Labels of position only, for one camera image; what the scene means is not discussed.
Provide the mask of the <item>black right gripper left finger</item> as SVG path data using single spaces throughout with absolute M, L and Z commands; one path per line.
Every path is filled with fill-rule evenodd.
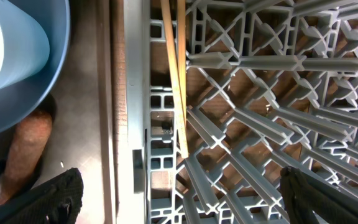
M 75 223 L 82 208 L 83 189 L 80 171 L 71 168 L 0 205 L 0 224 Z

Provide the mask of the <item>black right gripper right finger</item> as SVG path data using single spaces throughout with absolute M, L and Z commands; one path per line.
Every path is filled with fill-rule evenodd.
M 280 171 L 280 191 L 290 223 L 358 223 L 358 198 L 291 166 Z

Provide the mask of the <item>orange carrot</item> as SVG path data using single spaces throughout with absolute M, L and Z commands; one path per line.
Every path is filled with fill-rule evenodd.
M 17 124 L 2 177 L 0 204 L 27 187 L 52 132 L 52 117 L 35 110 Z

